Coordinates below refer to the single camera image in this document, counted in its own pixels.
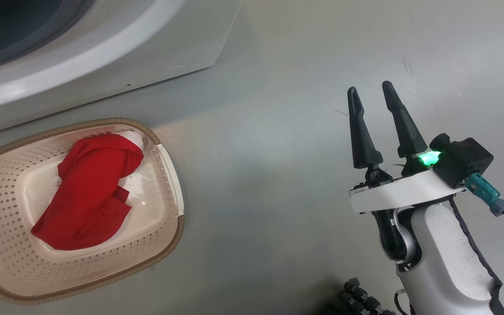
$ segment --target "washing machine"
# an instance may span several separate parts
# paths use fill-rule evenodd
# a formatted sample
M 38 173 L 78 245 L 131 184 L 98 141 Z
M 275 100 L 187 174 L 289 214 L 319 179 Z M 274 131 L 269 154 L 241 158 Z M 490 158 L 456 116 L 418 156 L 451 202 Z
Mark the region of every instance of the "washing machine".
M 0 130 L 212 66 L 242 0 L 0 0 Z

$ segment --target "gray floor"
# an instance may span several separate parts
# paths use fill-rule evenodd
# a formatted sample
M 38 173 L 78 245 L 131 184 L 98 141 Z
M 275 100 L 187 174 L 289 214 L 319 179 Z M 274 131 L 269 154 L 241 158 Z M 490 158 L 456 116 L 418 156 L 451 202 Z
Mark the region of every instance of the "gray floor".
M 180 245 L 151 269 L 45 305 L 0 301 L 0 313 L 308 314 L 349 277 L 392 308 L 402 285 L 372 217 L 352 213 L 364 172 L 338 112 L 355 85 L 385 165 L 399 163 L 383 80 L 427 142 L 448 132 L 490 149 L 486 176 L 504 193 L 504 2 L 245 0 L 216 66 L 0 132 L 3 145 L 139 120 L 176 162 L 188 214 Z M 504 281 L 504 219 L 458 200 Z

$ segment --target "white plastic basket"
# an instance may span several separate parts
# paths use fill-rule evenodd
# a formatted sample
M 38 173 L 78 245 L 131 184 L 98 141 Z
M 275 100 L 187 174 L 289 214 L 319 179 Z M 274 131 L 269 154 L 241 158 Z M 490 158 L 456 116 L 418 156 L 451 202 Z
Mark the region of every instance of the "white plastic basket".
M 58 251 L 30 234 L 58 188 L 56 166 L 78 139 L 131 130 L 142 134 L 141 166 L 120 185 L 132 210 L 108 241 Z M 37 304 L 102 287 L 164 259 L 184 229 L 174 165 L 157 136 L 133 120 L 75 124 L 0 148 L 0 298 Z

